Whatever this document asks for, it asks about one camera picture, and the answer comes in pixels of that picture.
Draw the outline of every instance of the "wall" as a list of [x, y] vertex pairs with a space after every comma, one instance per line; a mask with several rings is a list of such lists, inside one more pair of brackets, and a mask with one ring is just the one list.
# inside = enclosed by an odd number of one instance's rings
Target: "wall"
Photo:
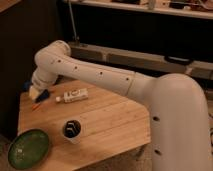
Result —
[[0, 133], [17, 133], [19, 96], [35, 69], [34, 54], [61, 38], [55, 0], [23, 0], [0, 13]]

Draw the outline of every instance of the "object on table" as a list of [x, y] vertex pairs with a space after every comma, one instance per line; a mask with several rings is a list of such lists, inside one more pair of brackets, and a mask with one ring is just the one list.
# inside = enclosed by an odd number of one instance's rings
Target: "object on table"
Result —
[[45, 89], [43, 92], [39, 92], [32, 84], [32, 82], [25, 82], [24, 83], [24, 87], [23, 87], [24, 91], [29, 92], [29, 97], [35, 102], [41, 102], [47, 98], [50, 97], [50, 93], [47, 89]]
[[9, 164], [17, 170], [30, 169], [45, 159], [50, 148], [48, 135], [40, 129], [31, 129], [19, 135], [8, 152]]
[[42, 102], [34, 103], [32, 106], [32, 110], [36, 110], [41, 104], [42, 104]]
[[79, 134], [81, 132], [81, 124], [77, 120], [70, 120], [63, 126], [63, 135], [73, 144], [79, 142]]
[[70, 103], [74, 101], [84, 100], [87, 98], [88, 98], [88, 91], [86, 88], [83, 88], [74, 91], [64, 92], [62, 96], [57, 96], [55, 101], [57, 103], [59, 102]]

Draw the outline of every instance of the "shelf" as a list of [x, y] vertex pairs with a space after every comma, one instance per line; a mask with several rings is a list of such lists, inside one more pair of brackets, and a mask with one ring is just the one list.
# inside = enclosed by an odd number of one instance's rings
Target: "shelf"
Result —
[[141, 0], [138, 5], [111, 2], [110, 0], [83, 0], [83, 1], [69, 0], [69, 2], [71, 2], [72, 4], [98, 6], [98, 7], [104, 7], [104, 8], [112, 8], [112, 9], [141, 11], [141, 12], [168, 14], [168, 15], [202, 18], [202, 19], [213, 19], [213, 2], [211, 2], [212, 10], [209, 10], [209, 11], [195, 10], [194, 7], [192, 6], [199, 6], [199, 4], [195, 4], [195, 3], [182, 3], [182, 5], [184, 6], [183, 9], [170, 8], [169, 7], [170, 1], [168, 0], [157, 0], [157, 1], [145, 0], [144, 2]]

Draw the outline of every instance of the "bottle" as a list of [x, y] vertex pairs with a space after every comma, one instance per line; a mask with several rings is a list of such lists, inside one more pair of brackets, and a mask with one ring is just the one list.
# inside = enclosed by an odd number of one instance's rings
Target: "bottle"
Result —
[[55, 98], [55, 101], [57, 103], [60, 103], [60, 102], [70, 103], [70, 102], [83, 100], [87, 98], [88, 98], [88, 91], [86, 88], [83, 88], [83, 89], [77, 89], [74, 91], [64, 92], [62, 96], [57, 96]]

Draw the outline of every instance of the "wood grain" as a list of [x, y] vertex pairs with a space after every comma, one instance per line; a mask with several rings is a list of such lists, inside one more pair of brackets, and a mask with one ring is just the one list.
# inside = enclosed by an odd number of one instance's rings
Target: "wood grain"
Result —
[[17, 4], [21, 0], [0, 0], [0, 12], [8, 9], [9, 7]]
[[[87, 88], [89, 99], [55, 103], [56, 96], [78, 88]], [[40, 128], [52, 142], [47, 159], [35, 170], [76, 170], [150, 142], [149, 114], [144, 106], [81, 81], [59, 84], [50, 91], [50, 98], [34, 111], [28, 94], [21, 95], [19, 133]], [[75, 145], [62, 136], [63, 125], [72, 119], [82, 125]]]

